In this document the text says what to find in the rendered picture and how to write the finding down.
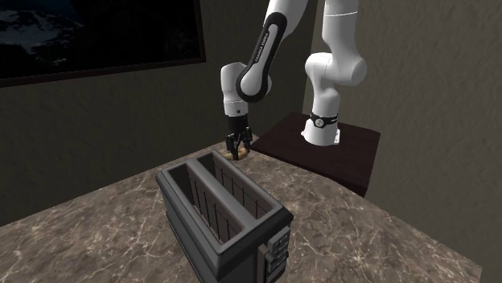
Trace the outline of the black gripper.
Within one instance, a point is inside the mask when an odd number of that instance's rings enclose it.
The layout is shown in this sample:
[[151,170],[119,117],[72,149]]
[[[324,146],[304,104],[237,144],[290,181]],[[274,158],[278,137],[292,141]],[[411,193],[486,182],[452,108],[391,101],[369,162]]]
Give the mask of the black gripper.
[[250,145],[253,141],[252,130],[249,127],[248,115],[239,117],[226,117],[230,133],[225,137],[226,149],[229,152],[229,159],[239,159],[239,145],[240,141],[243,143],[244,148],[250,151]]

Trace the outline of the tan bread piece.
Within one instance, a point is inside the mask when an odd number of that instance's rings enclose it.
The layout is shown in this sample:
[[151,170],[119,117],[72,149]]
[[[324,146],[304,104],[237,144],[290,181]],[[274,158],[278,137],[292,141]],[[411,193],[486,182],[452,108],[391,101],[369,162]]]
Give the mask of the tan bread piece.
[[223,156],[228,160],[241,160],[245,158],[249,154],[249,149],[245,147],[241,147],[238,149],[237,154],[233,154],[231,152],[224,153]]

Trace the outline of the dark grey two-slot toaster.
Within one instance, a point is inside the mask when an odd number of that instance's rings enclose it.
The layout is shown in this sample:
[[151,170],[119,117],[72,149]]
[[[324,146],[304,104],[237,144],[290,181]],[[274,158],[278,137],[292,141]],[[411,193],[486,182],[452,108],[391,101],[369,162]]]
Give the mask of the dark grey two-slot toaster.
[[174,235],[200,283],[277,283],[294,218],[216,150],[161,170]]

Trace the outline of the dark red robot stand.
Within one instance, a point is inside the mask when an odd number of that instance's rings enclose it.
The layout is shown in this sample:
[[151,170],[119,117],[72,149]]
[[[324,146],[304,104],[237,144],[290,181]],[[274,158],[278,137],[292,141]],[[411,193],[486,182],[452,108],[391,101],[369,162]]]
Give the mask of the dark red robot stand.
[[251,145],[251,149],[329,178],[364,197],[368,190],[381,134],[344,123],[334,146],[314,146],[301,131],[308,116],[290,113]]

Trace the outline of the dark framed wall picture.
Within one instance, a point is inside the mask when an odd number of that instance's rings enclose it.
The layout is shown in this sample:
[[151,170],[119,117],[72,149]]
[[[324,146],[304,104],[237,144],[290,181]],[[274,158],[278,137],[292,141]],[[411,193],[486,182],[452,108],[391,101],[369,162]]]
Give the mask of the dark framed wall picture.
[[200,0],[0,0],[0,88],[205,60]]

